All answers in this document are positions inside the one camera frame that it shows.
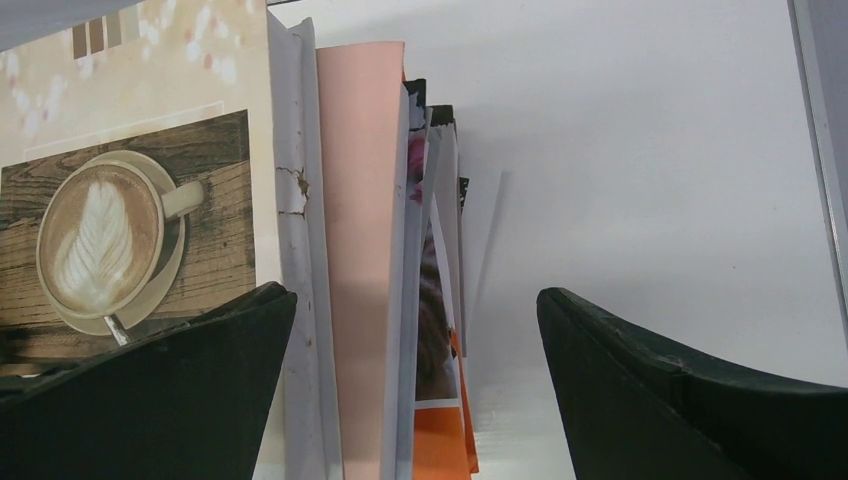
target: white surface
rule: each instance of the white surface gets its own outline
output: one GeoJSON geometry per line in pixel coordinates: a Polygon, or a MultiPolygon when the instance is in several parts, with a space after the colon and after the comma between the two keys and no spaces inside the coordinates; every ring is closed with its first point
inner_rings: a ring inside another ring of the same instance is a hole
{"type": "Polygon", "coordinates": [[[567,478],[535,320],[564,286],[693,347],[848,385],[785,2],[304,0],[318,46],[402,39],[509,171],[468,339],[481,480],[567,478]]]}

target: cappuccino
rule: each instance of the cappuccino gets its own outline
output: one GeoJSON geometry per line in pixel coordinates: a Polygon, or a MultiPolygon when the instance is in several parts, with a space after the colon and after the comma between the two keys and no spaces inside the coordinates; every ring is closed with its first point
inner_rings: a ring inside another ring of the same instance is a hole
{"type": "Polygon", "coordinates": [[[136,173],[96,165],[53,197],[37,252],[45,288],[82,316],[109,315],[146,282],[158,255],[158,198],[136,173]]]}

